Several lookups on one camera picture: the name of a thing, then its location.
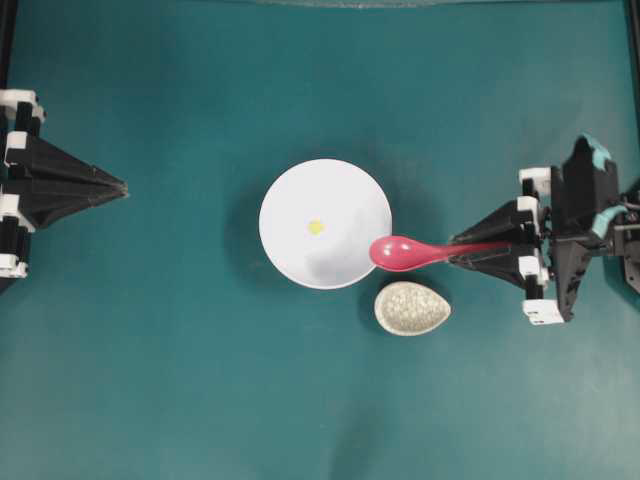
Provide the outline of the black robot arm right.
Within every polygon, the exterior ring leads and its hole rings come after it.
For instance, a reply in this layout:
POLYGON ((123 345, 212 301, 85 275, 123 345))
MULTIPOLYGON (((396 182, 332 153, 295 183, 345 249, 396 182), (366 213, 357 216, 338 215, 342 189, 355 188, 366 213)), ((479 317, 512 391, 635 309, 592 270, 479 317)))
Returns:
POLYGON ((519 180, 521 196, 453 239, 492 248, 457 254, 453 265, 523 289, 522 310, 533 325, 572 319, 595 257, 620 258, 627 284, 639 287, 639 195, 619 191, 614 163, 528 168, 519 180))

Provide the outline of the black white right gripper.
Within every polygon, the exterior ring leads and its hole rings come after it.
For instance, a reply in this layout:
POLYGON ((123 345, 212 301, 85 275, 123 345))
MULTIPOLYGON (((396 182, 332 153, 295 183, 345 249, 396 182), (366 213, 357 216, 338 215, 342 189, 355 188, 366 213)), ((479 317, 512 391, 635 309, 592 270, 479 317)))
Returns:
POLYGON ((551 195, 552 169, 522 169, 522 194, 452 237, 451 244, 508 242, 506 247, 465 253, 449 262, 466 270, 493 276, 525 291, 522 310, 534 326, 565 322, 556 299, 545 299, 552 274, 544 260, 546 213, 540 198, 551 195))

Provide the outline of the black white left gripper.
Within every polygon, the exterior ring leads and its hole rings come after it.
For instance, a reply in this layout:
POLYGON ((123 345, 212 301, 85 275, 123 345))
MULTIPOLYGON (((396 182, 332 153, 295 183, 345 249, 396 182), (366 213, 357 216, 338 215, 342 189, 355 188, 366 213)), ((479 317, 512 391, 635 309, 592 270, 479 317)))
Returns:
POLYGON ((36 229, 128 196, 128 185, 39 138, 46 111, 33 90, 1 90, 1 277, 26 278, 36 229), (17 163, 9 159, 17 152, 17 163), (25 193, 33 178, 105 187, 25 193))

